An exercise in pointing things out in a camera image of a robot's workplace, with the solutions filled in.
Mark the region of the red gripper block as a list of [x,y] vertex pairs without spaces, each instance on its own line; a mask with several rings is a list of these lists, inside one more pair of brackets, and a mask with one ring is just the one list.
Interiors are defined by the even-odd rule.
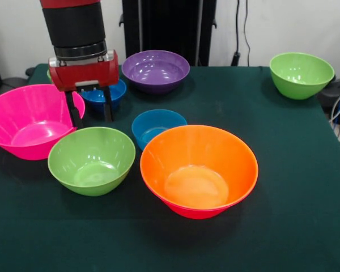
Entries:
[[104,87],[105,119],[107,122],[114,121],[109,86],[119,81],[118,55],[115,50],[109,50],[99,57],[80,61],[60,61],[56,57],[51,57],[48,65],[54,85],[60,91],[67,91],[65,92],[66,104],[74,128],[83,128],[83,122],[74,104],[73,92],[70,91]]

